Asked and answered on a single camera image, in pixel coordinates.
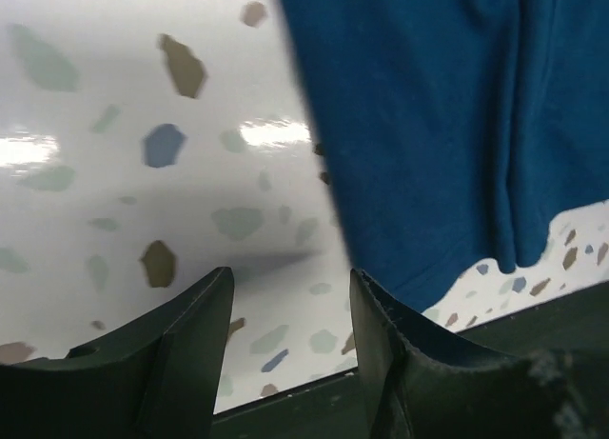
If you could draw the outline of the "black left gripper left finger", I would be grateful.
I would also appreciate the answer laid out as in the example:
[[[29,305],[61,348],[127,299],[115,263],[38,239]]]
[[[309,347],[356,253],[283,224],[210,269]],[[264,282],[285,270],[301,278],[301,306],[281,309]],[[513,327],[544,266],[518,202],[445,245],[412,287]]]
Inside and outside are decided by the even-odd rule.
[[[2,366],[2,437],[208,437],[233,298],[217,268],[63,359]]]

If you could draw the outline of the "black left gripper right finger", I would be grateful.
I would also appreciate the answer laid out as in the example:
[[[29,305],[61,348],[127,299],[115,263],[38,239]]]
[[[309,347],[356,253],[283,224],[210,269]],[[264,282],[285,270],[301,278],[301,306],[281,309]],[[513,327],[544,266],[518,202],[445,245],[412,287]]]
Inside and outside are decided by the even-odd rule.
[[[373,438],[604,438],[608,349],[516,353],[464,338],[350,275],[360,380]]]

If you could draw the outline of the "navy blue printed t-shirt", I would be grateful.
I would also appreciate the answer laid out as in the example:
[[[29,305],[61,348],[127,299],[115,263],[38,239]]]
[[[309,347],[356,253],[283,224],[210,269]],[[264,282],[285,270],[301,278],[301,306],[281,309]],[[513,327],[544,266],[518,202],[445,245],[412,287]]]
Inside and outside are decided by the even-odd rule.
[[[416,311],[608,196],[608,0],[280,0],[351,263]]]

